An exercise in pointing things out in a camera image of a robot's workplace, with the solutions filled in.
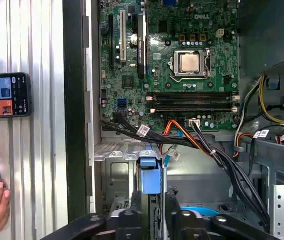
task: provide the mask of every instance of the ram slot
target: ram slot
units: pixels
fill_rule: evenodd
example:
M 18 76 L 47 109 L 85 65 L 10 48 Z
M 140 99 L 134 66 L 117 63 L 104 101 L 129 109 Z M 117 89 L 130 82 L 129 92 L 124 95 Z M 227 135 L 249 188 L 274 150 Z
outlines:
M 150 113 L 193 113 L 193 112 L 237 112 L 237 105 L 231 103 L 200 104 L 153 104 Z
M 110 68 L 114 67 L 114 20 L 113 15 L 108 15 L 108 64 Z
M 152 92 L 146 97 L 151 102 L 213 102 L 236 101 L 237 92 Z
M 126 14 L 125 10 L 120 10 L 120 61 L 126 62 Z

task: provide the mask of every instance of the smartphone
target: smartphone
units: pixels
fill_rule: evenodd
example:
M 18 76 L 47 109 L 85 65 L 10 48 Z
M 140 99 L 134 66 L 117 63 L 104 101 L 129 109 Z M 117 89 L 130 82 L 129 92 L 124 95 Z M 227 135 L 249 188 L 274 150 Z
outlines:
M 26 73 L 0 74 L 0 119 L 31 113 L 31 80 Z

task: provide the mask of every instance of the sata port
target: sata port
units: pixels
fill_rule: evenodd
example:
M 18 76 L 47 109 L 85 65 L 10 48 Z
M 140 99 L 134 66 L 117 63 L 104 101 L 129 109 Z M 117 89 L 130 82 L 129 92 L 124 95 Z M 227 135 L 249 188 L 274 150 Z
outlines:
M 127 107 L 127 99 L 126 98 L 118 98 L 117 99 L 117 107 L 118 108 L 126 108 Z

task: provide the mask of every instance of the cpu socket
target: cpu socket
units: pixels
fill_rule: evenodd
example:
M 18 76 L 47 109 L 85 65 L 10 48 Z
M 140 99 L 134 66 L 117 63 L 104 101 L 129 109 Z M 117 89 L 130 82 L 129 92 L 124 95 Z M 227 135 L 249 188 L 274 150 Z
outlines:
M 210 77 L 210 50 L 177 50 L 168 63 L 175 77 L 201 78 Z

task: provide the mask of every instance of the fingernail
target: fingernail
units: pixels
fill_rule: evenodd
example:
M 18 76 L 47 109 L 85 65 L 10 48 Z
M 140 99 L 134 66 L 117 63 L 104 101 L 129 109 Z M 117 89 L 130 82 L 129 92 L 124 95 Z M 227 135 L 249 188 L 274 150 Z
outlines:
M 2 189 L 4 186 L 4 184 L 2 182 L 0 182 L 0 189 Z
M 6 197 L 7 199 L 10 197 L 10 191 L 5 191 L 4 192 L 4 197 Z

